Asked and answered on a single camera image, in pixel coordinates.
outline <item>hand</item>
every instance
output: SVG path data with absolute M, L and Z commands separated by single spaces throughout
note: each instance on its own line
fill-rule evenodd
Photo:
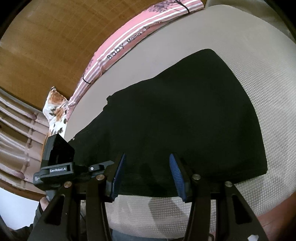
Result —
M 40 200 L 40 204 L 41 204 L 41 208 L 42 208 L 42 210 L 44 211 L 44 210 L 46 209 L 46 207 L 48 206 L 49 201 L 47 200 L 46 197 L 43 197 L 43 198 L 41 198 L 41 200 Z

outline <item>white textured mattress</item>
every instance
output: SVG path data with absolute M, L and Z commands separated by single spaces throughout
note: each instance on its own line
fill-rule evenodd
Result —
M 268 172 L 237 187 L 255 214 L 264 214 L 296 190 L 296 45 L 269 23 L 239 9 L 212 6 L 143 40 L 88 90 L 68 122 L 65 139 L 69 141 L 89 124 L 107 104 L 109 95 L 152 78 L 205 48 L 226 62 L 256 110 Z M 198 75 L 198 63 L 195 71 Z M 110 227 L 117 231 L 178 238 L 185 233 L 190 205 L 178 197 L 119 195 L 106 208 Z

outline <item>blue gripper pad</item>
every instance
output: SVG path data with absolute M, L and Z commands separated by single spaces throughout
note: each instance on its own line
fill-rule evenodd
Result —
M 112 192 L 111 192 L 111 199 L 112 200 L 114 200 L 118 196 L 119 188 L 120 188 L 122 177 L 124 174 L 125 163 L 126 163 L 126 155 L 123 154 L 121 156 L 120 162 L 118 164 L 118 168 L 116 170 L 116 173 L 114 175 L 114 179 L 112 182 Z
M 187 195 L 185 190 L 185 182 L 173 154 L 170 155 L 170 170 L 174 178 L 178 195 L 180 198 L 182 198 L 183 202 L 186 202 Z

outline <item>screw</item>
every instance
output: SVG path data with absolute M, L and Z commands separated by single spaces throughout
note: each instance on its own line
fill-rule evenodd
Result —
M 194 180 L 199 180 L 199 179 L 200 179 L 200 175 L 199 175 L 199 174 L 193 174 L 193 175 L 192 175 L 192 178 L 193 178 Z
M 228 187 L 228 188 L 231 188 L 232 187 L 232 183 L 230 181 L 226 181 L 225 182 L 225 186 Z
M 105 176 L 104 176 L 103 174 L 100 174 L 100 175 L 97 175 L 97 176 L 96 176 L 96 179 L 97 179 L 98 181 L 104 180 L 104 178 L 105 178 Z
M 72 182 L 69 182 L 69 181 L 68 181 L 68 182 L 65 182 L 65 183 L 64 183 L 64 187 L 65 187 L 65 188 L 69 188 L 70 186 L 72 186 Z

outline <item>black sleeve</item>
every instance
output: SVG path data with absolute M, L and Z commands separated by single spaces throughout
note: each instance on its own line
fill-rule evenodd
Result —
M 11 233 L 13 234 L 14 240 L 15 241 L 27 241 L 30 236 L 31 231 L 33 230 L 33 227 L 36 225 L 36 223 L 40 219 L 42 213 L 43 213 L 43 210 L 42 210 L 41 205 L 39 203 L 38 207 L 36 209 L 33 223 L 29 227 L 25 226 L 25 227 L 22 227 L 21 229 L 11 231 Z

